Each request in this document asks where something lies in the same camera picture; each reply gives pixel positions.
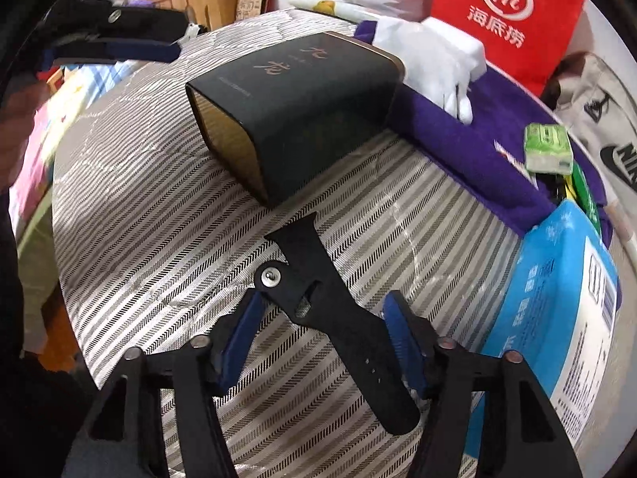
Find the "person's left hand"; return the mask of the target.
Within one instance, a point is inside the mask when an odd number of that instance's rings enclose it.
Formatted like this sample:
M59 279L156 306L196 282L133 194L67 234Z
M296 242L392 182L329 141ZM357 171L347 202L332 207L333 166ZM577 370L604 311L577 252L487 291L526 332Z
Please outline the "person's left hand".
M24 163L35 115L50 97L50 89L35 81L13 93L1 107L0 184L1 191L13 186Z

